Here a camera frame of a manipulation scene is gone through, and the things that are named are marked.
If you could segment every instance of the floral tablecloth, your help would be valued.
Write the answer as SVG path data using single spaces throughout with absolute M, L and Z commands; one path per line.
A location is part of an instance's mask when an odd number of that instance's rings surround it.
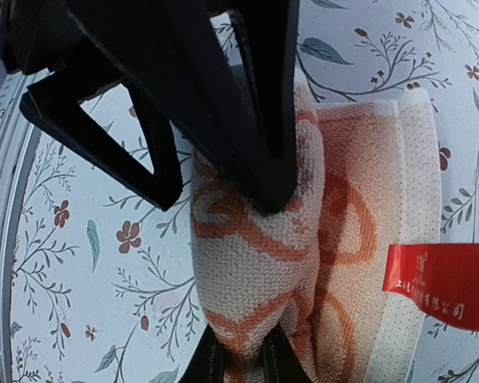
M 440 139 L 442 242 L 479 242 L 479 0 L 301 3 L 297 62 L 317 102 L 429 90 Z M 228 20 L 215 26 L 237 58 Z M 84 105 L 148 167 L 130 107 L 123 88 Z M 191 149 L 176 135 L 188 185 Z M 204 329 L 188 186 L 163 213 L 42 135 L 22 198 L 14 381 L 176 381 Z M 426 319 L 408 383 L 433 381 L 479 383 L 479 333 Z

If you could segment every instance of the red label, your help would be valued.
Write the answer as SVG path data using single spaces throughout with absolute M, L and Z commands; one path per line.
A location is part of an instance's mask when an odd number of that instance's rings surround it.
M 383 291 L 448 325 L 479 331 L 479 244 L 391 245 Z

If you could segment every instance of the towel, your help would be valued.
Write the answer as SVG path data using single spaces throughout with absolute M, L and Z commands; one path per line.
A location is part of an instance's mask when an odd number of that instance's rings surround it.
M 404 381 L 423 315 L 383 294 L 382 280 L 391 243 L 438 241 L 430 100 L 418 89 L 316 111 L 297 71 L 295 111 L 298 184 L 276 215 L 259 215 L 194 155 L 193 266 L 225 381 L 263 382 L 260 347 L 276 323 L 312 381 Z

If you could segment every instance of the metal rim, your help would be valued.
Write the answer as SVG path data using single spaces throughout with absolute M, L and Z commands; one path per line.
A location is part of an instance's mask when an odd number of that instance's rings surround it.
M 40 132 L 19 112 L 24 88 L 36 77 L 8 76 L 0 91 L 0 383 L 12 381 L 10 296 L 22 196 Z

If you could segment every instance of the brown flower print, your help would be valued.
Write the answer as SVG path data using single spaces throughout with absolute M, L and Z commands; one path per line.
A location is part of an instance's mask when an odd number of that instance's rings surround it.
M 361 28 L 357 28 L 356 30 L 354 30 L 354 32 L 360 36 L 361 38 L 366 38 L 367 37 L 367 32 Z
M 89 325 L 86 326 L 87 330 L 85 330 L 85 337 L 90 338 L 91 342 L 94 342 L 94 339 L 96 339 L 95 333 L 97 333 L 96 327 L 93 327 L 92 329 L 90 328 Z
M 149 318 L 145 315 L 141 318 L 141 328 L 143 331 L 149 330 Z
M 117 239 L 122 244 L 119 246 L 119 252 L 121 254 L 128 254 L 129 247 L 139 247 L 142 244 L 142 240 L 138 237 L 141 228 L 138 223 L 134 223 L 133 225 L 129 221 L 125 221 L 122 224 L 122 230 L 117 232 Z
M 53 213 L 55 214 L 55 226 L 60 227 L 61 229 L 65 226 L 65 221 L 69 219 L 69 211 L 67 207 L 69 202 L 66 200 L 62 201 L 61 206 L 56 206 Z
M 466 69 L 466 75 L 472 79 L 472 78 L 475 78 L 477 81 L 479 81 L 479 68 L 477 68 L 475 65 L 470 68 L 470 65 L 465 65 L 465 69 Z
M 411 23 L 415 22 L 414 18 L 412 18 L 411 16 L 405 17 L 405 15 L 402 14 L 401 12 L 397 12 L 396 15 L 397 15 L 396 22 L 398 24 L 403 24 L 406 28 L 411 28 L 412 27 Z
M 440 169 L 444 172 L 449 167 L 448 160 L 451 157 L 448 148 L 440 148 Z
M 66 338 L 69 338 L 71 336 L 69 327 L 65 323 L 61 323 L 61 330 L 62 330 L 62 333 L 64 333 Z

